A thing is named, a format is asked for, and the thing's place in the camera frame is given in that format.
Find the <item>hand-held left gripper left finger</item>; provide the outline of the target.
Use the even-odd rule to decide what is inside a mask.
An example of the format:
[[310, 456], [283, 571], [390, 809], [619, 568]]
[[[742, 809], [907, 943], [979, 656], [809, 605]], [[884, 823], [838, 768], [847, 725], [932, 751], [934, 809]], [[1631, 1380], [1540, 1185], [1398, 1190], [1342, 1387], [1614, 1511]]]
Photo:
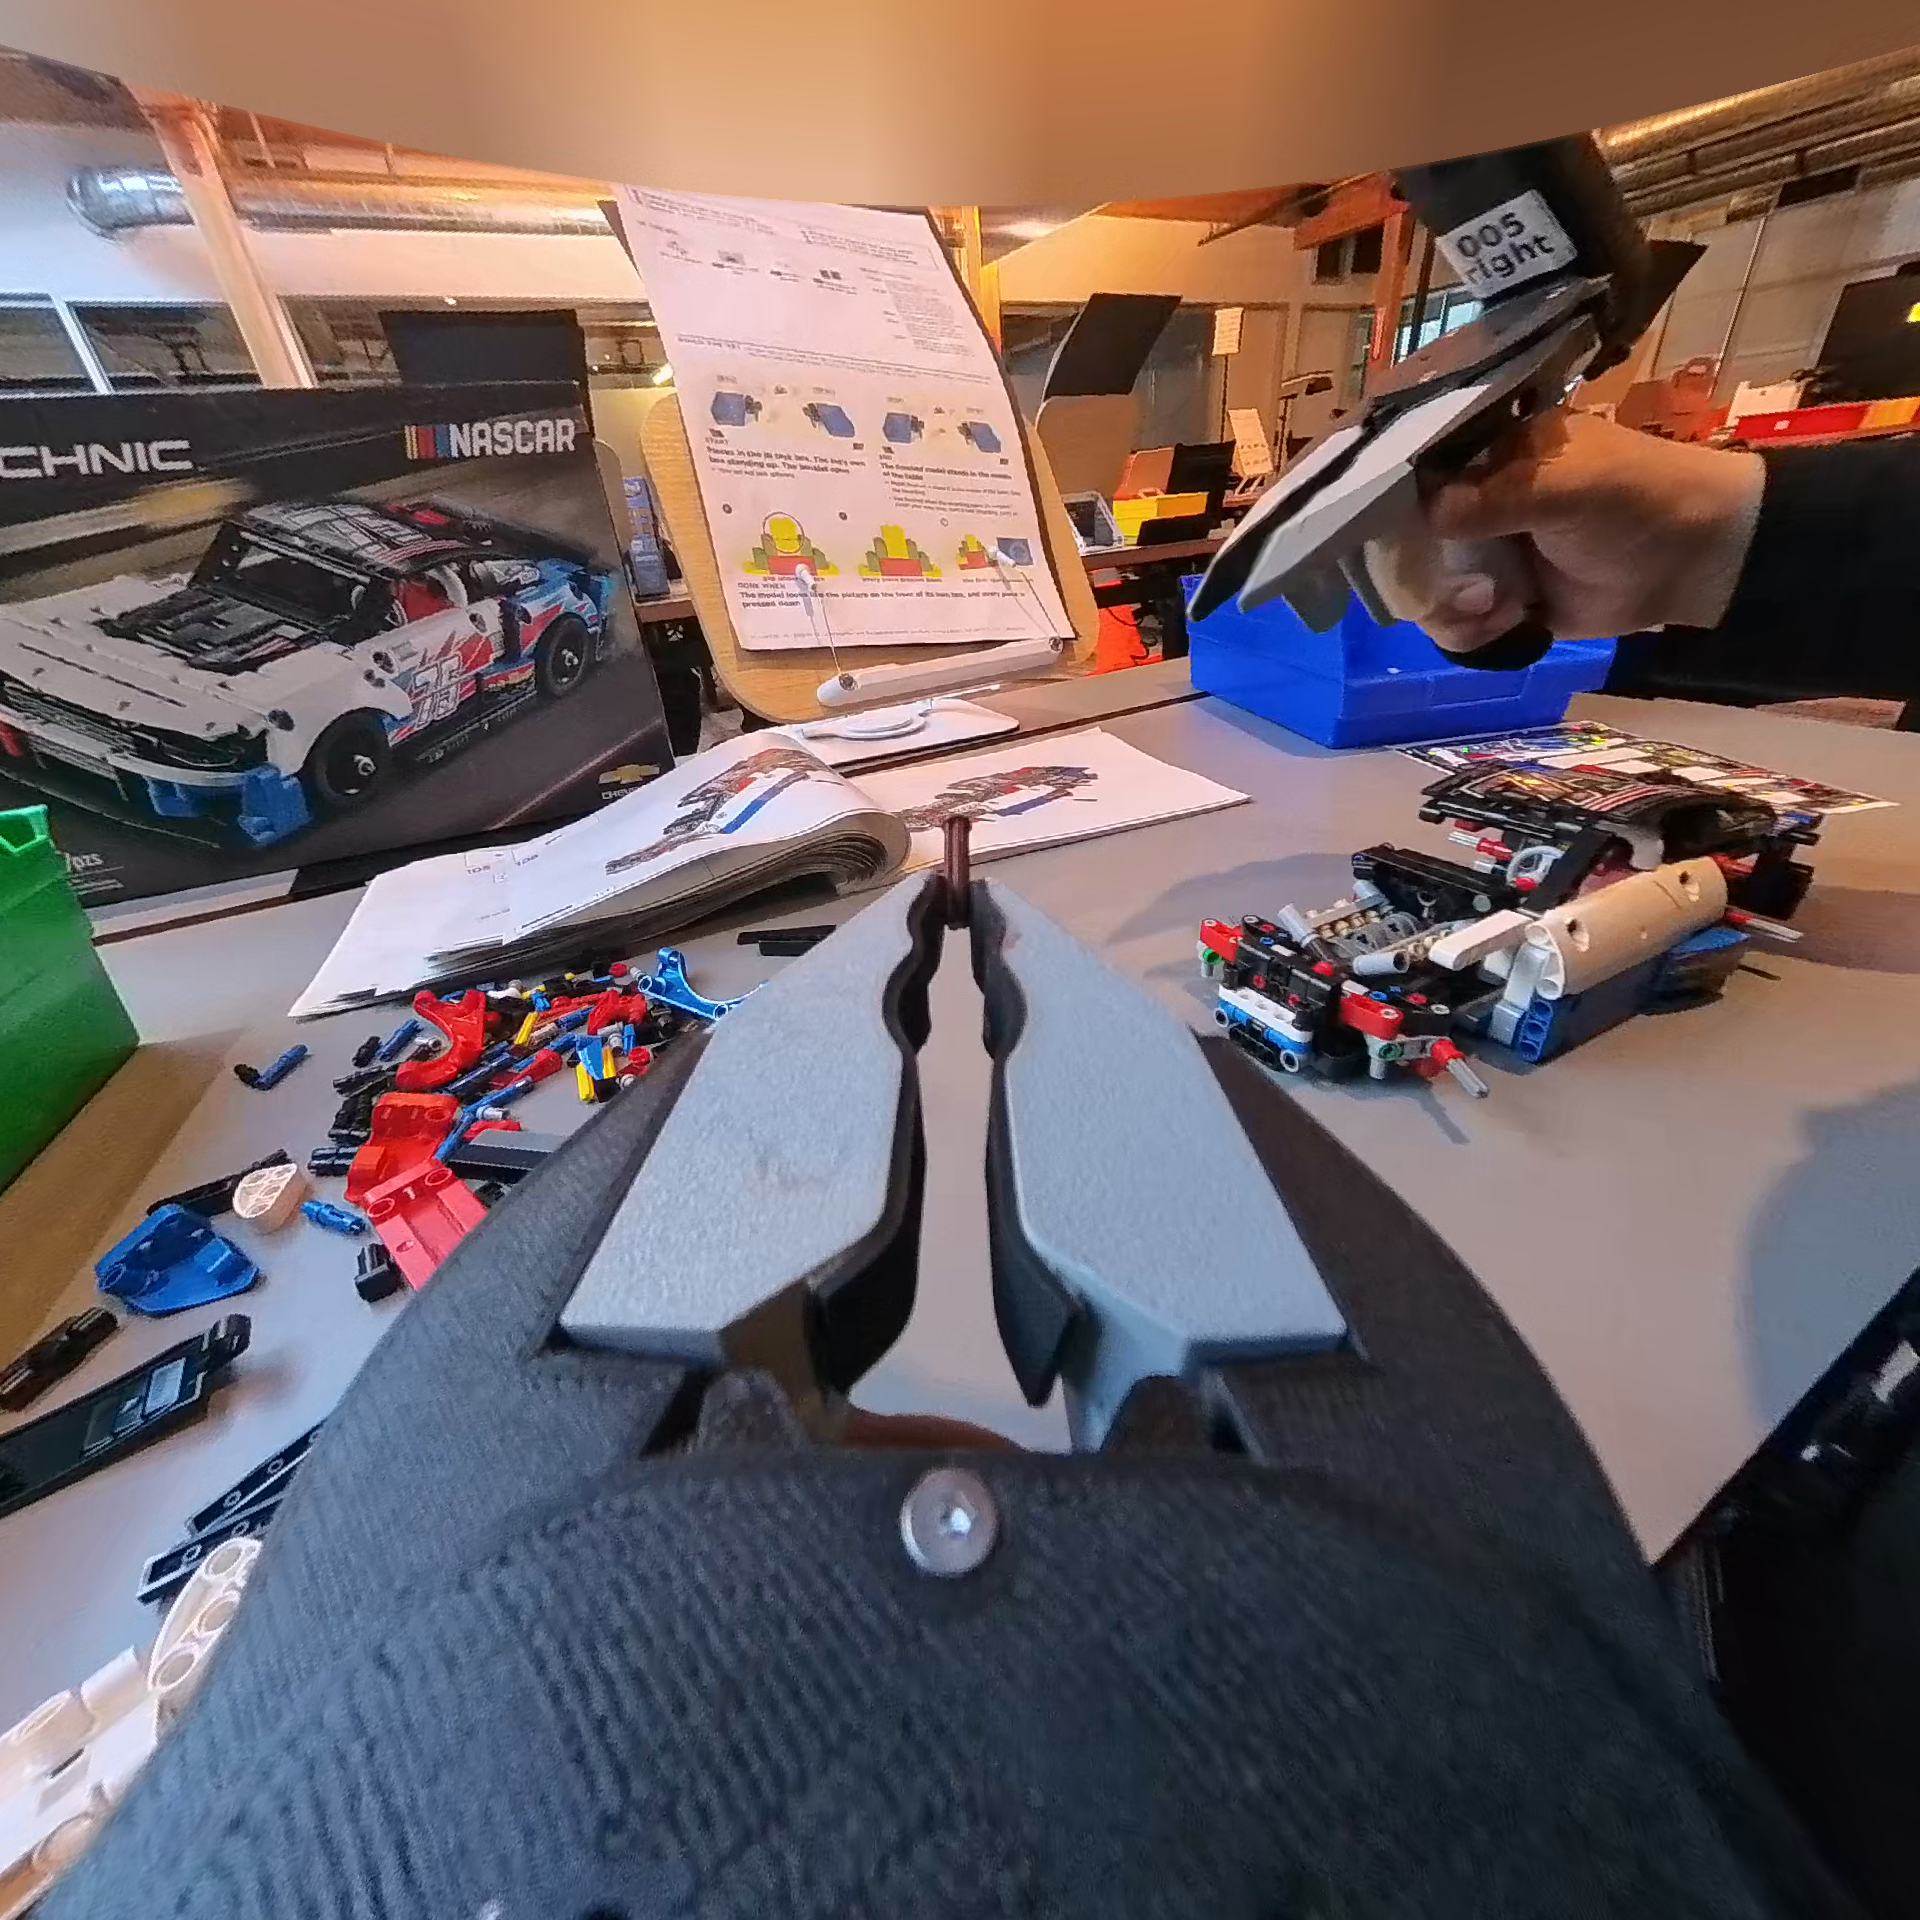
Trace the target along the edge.
[[893, 1349], [944, 921], [944, 881], [905, 880], [720, 1022], [566, 1297], [574, 1344], [817, 1404]]

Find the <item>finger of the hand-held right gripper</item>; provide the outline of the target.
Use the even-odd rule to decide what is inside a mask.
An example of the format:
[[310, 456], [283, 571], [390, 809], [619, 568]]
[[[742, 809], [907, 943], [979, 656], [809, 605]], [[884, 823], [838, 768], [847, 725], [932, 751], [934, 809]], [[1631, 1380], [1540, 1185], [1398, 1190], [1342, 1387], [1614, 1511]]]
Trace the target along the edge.
[[1293, 494], [1252, 532], [1236, 611], [1284, 605], [1309, 633], [1331, 633], [1356, 587], [1368, 540], [1391, 532], [1416, 500], [1416, 456], [1359, 452], [1312, 494]]
[[[1325, 480], [1342, 473], [1342, 468], [1347, 468], [1359, 452], [1407, 452], [1420, 462], [1454, 430], [1479, 420], [1495, 404], [1495, 387], [1497, 383], [1491, 376], [1481, 376], [1447, 391], [1436, 391], [1427, 397], [1416, 397], [1407, 407], [1372, 411], [1364, 417], [1336, 424], [1324, 438], [1312, 443], [1293, 467], [1284, 468], [1284, 473], [1280, 473], [1267, 492], [1259, 494], [1254, 508], [1240, 517], [1236, 531], [1232, 531], [1215, 551], [1206, 573], [1188, 597], [1188, 616], [1212, 616], [1225, 605], [1236, 605], [1236, 587], [1247, 565], [1245, 547], [1251, 541], [1251, 532], [1268, 515], [1273, 515], [1280, 503], [1301, 492], [1316, 492], [1325, 485]], [[1368, 540], [1367, 547], [1390, 536], [1391, 532]], [[1350, 600], [1364, 605], [1368, 616], [1388, 616], [1383, 591], [1375, 585], [1364, 558], [1367, 547], [1361, 548], [1361, 561], [1350, 567], [1350, 582], [1356, 587]]]

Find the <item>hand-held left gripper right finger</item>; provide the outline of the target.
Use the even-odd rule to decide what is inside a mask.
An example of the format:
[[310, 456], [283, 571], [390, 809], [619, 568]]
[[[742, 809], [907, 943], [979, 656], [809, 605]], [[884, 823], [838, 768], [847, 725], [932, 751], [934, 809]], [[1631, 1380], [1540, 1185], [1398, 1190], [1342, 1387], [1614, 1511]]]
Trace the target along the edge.
[[1200, 1037], [993, 880], [972, 885], [992, 1055], [992, 1295], [1029, 1404], [1103, 1447], [1149, 1380], [1336, 1353], [1339, 1310]]

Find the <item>pile of toy bricks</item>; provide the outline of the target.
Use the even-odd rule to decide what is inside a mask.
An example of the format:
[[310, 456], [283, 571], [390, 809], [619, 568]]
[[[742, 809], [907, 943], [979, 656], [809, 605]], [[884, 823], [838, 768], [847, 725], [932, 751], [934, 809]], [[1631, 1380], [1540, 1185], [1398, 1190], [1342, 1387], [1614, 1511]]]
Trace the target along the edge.
[[845, 1399], [574, 1344], [559, 1313], [707, 1041], [486, 1207], [448, 1093], [347, 1195], [416, 1301], [295, 1469], [156, 1742], [4, 1875], [28, 1915], [853, 1915], [816, 1517]]

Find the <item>toy brick car model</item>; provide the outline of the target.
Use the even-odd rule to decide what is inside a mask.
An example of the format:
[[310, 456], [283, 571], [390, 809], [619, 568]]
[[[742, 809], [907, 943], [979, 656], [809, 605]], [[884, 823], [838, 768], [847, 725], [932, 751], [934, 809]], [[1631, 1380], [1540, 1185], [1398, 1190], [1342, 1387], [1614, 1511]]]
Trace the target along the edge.
[[1753, 937], [1797, 939], [1831, 799], [1646, 758], [1485, 758], [1424, 789], [1449, 852], [1373, 843], [1342, 897], [1204, 918], [1222, 1037], [1273, 1072], [1454, 1081], [1471, 1044], [1542, 1064], [1711, 1000]]

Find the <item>holographic sticker sheet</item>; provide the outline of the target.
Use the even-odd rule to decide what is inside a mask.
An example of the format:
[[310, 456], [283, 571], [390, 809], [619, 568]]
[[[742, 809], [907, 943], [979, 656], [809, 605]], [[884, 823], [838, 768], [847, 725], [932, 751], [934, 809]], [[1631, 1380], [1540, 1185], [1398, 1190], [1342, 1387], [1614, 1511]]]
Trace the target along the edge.
[[1640, 782], [1669, 780], [1718, 785], [1769, 804], [1779, 813], [1831, 817], [1893, 809], [1895, 799], [1783, 774], [1750, 758], [1726, 757], [1622, 732], [1606, 723], [1561, 723], [1495, 735], [1407, 742], [1398, 751], [1443, 774], [1497, 768], [1604, 773]]

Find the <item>person's right forearm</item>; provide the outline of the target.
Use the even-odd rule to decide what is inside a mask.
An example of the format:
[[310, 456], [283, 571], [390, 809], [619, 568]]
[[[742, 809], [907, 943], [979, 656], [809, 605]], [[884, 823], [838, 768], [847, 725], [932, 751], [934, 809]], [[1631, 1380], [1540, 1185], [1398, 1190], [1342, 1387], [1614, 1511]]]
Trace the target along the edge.
[[1759, 456], [1758, 532], [1718, 623], [1622, 638], [1601, 691], [1728, 705], [1913, 704], [1918, 436], [1789, 443]]

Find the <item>grey desk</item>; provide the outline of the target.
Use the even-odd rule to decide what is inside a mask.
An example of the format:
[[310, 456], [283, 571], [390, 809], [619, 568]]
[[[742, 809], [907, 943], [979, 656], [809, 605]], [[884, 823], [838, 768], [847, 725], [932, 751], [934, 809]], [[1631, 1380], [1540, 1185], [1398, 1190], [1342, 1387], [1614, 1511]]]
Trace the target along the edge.
[[[1203, 917], [1327, 900], [1356, 848], [1424, 841], [1412, 815], [1428, 768], [1319, 750], [1192, 696], [1176, 662], [1005, 705], [1032, 732], [1101, 723], [1247, 795], [1206, 821], [998, 865], [1191, 1023], [1209, 1019], [1192, 968]], [[1915, 1268], [1915, 735], [1593, 695], [1576, 711], [1895, 806], [1823, 829], [1801, 943], [1763, 941], [1709, 1006], [1638, 1017], [1540, 1069], [1495, 1064], [1485, 1100], [1281, 1091], [1479, 1272], [1655, 1557]], [[220, 917], [195, 903], [104, 921], [102, 965], [144, 1046], [237, 1030], [108, 1246], [156, 1195], [273, 1147], [301, 1157], [323, 1136], [332, 1078], [393, 1022], [286, 1019], [356, 897], [221, 887]], [[48, 1325], [93, 1301], [95, 1257]], [[350, 1241], [301, 1221], [267, 1233], [259, 1260], [239, 1302], [253, 1342], [206, 1422], [4, 1523], [4, 1723], [152, 1632], [134, 1603], [144, 1561], [325, 1416], [401, 1310], [363, 1302]]]

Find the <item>person's right hand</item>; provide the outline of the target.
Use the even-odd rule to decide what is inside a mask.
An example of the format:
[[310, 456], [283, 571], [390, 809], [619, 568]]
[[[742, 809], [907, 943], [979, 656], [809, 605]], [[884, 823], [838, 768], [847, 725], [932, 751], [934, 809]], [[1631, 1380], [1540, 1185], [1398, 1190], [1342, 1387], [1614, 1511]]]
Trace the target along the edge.
[[1748, 447], [1552, 413], [1421, 496], [1361, 555], [1384, 611], [1454, 656], [1520, 629], [1709, 629], [1735, 600], [1764, 486]]

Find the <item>blue storage bin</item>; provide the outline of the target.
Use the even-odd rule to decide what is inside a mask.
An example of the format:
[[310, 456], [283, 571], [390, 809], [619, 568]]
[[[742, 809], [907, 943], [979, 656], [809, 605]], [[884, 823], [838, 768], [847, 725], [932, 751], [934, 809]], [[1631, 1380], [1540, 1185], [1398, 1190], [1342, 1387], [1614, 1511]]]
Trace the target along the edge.
[[1252, 614], [1188, 605], [1185, 638], [1198, 693], [1327, 750], [1542, 729], [1601, 688], [1616, 659], [1614, 638], [1568, 640], [1520, 672], [1481, 673], [1406, 622], [1375, 623], [1356, 597], [1324, 633], [1284, 603]]

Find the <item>blue wishbone brick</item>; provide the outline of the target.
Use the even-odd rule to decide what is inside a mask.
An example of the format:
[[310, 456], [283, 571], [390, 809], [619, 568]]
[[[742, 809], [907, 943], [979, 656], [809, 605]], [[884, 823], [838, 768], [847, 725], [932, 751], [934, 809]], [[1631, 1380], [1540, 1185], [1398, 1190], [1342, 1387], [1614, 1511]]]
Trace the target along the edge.
[[721, 999], [701, 991], [687, 977], [686, 956], [677, 947], [659, 947], [653, 965], [638, 977], [638, 991], [646, 1000], [646, 1017], [670, 1022], [677, 1030], [684, 1027], [712, 1029], [727, 1022], [759, 989], [749, 987], [742, 993]]

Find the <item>open instruction booklet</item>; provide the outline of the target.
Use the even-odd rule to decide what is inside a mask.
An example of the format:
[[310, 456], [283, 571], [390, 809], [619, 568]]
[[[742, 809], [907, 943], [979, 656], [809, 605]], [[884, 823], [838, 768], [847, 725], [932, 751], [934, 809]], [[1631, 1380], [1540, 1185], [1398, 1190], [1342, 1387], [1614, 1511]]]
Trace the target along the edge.
[[792, 885], [860, 893], [937, 865], [948, 821], [993, 860], [1245, 801], [1101, 726], [877, 773], [742, 735], [552, 831], [376, 876], [288, 1017], [531, 977]]

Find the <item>red storage bin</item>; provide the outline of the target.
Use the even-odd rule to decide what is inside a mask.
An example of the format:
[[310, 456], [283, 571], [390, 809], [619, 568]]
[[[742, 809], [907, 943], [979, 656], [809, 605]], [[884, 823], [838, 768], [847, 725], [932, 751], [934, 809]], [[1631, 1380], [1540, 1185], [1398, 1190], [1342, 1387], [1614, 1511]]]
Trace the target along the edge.
[[1918, 397], [1835, 399], [1729, 417], [1724, 438], [1748, 447], [1814, 447], [1905, 438], [1918, 432]]

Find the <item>brown cardboard sheet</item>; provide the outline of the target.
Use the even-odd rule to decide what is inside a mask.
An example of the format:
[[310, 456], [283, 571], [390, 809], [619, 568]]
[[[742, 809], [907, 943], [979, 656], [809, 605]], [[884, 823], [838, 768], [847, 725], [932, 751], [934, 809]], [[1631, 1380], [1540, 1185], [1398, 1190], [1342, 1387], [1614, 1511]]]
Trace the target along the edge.
[[3, 1360], [57, 1316], [223, 1067], [237, 1030], [142, 1046], [3, 1195]]

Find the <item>toy car set box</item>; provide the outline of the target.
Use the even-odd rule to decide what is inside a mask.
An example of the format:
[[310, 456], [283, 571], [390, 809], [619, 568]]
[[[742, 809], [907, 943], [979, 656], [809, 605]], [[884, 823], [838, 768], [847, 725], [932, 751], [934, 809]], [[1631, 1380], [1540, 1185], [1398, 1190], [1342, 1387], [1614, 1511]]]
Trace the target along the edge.
[[4, 809], [85, 908], [677, 764], [576, 382], [4, 397]]

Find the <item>green storage bin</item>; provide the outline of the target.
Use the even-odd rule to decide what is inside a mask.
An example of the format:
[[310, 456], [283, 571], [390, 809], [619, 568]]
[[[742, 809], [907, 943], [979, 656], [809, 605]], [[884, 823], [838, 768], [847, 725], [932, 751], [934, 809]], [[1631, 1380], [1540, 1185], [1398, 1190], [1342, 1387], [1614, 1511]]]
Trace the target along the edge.
[[137, 1052], [45, 806], [3, 813], [3, 1185]]

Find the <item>silver ventilation duct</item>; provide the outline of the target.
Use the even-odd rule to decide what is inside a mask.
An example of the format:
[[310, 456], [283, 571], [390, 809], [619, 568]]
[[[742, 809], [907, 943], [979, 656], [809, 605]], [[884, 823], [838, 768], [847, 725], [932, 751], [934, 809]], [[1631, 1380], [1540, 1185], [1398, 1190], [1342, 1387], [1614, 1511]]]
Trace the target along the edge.
[[[472, 201], [412, 193], [396, 183], [230, 180], [216, 184], [216, 196], [241, 225], [286, 232], [454, 232], [478, 212]], [[63, 183], [63, 201], [88, 230], [104, 237], [191, 225], [196, 219], [183, 180], [144, 167], [79, 169]]]

